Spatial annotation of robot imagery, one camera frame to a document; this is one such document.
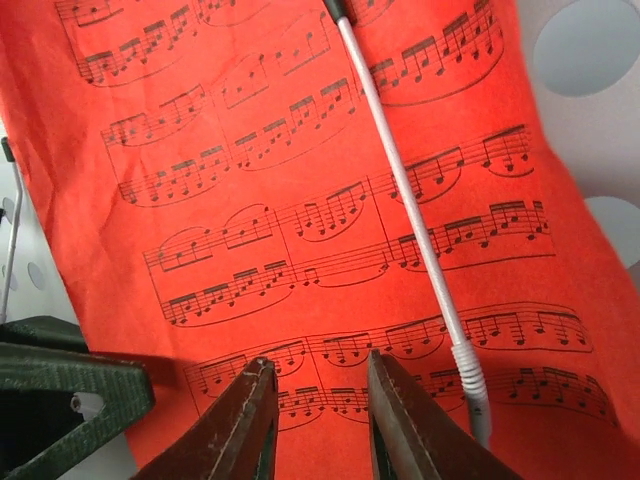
sheet music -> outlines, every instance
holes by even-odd
[[[640,305],[546,146],[514,3],[349,7],[485,370],[492,451],[526,478],[632,477]],[[321,1],[5,10],[2,115],[83,332],[92,351],[139,356],[154,384],[157,406],[127,432],[140,465],[257,355],[278,373],[277,478],[371,478],[372,348],[468,430],[446,326]]]

cable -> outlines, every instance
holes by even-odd
[[[460,373],[462,388],[467,398],[471,432],[482,446],[489,448],[489,436],[491,434],[489,397],[480,362],[478,361],[471,342],[467,340],[460,319],[458,318],[451,293],[449,292],[444,274],[438,263],[438,257],[429,239],[429,233],[422,218],[420,207],[413,194],[404,163],[400,158],[393,134],[391,133],[387,118],[382,109],[380,97],[373,83],[373,78],[371,77],[358,41],[351,28],[347,10],[341,0],[324,0],[324,4],[331,18],[338,26],[338,30],[342,35],[342,39],[362,82],[362,87],[364,88],[369,108],[373,114],[378,135],[382,140],[382,146],[387,154],[387,159],[389,160],[389,165],[396,179],[400,196],[402,197],[407,215],[409,216],[416,242],[420,248],[420,253],[427,267],[427,273],[429,274],[438,304],[440,305],[445,325],[449,331],[449,336],[453,344],[451,351]]]
[[[9,141],[5,137],[2,139],[2,148],[7,157],[7,161],[13,168],[13,177],[16,181],[16,203],[13,208],[13,219],[11,221],[11,233],[9,236],[9,249],[7,252],[7,264],[4,270],[4,285],[2,287],[2,300],[0,303],[0,325],[7,321],[7,307],[9,304],[9,287],[11,286],[11,276],[13,274],[13,260],[16,253],[16,244],[18,240],[18,224],[20,223],[20,210],[22,209],[22,181],[20,180],[20,172],[16,164],[15,157],[9,148]]]

white perforated surface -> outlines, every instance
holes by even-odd
[[[640,0],[518,0],[518,5],[524,54],[549,143],[640,286],[640,17],[634,17]],[[0,203],[10,212],[14,196],[10,169],[0,161]],[[76,323],[25,198],[9,318],[47,314]],[[0,265],[10,228],[5,220],[0,225]],[[91,402],[85,407],[91,410]],[[63,478],[120,480],[134,470],[120,436]]]

black connector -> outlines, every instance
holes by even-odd
[[[334,23],[338,23],[342,17],[349,17],[347,7],[343,0],[323,0],[324,6],[327,7],[329,15]]]
[[[16,163],[16,157],[13,156],[13,152],[11,151],[11,147],[9,146],[9,139],[4,137],[2,139],[2,149],[4,150],[4,154],[7,157],[7,162]]]

red sheet music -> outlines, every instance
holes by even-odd
[[[485,370],[492,450],[526,478],[634,477],[638,296],[546,145],[514,2],[350,7]],[[6,0],[0,33],[2,117],[87,342],[154,382],[127,432],[140,465],[256,355],[277,363],[279,479],[371,478],[371,348],[468,428],[320,0]]]

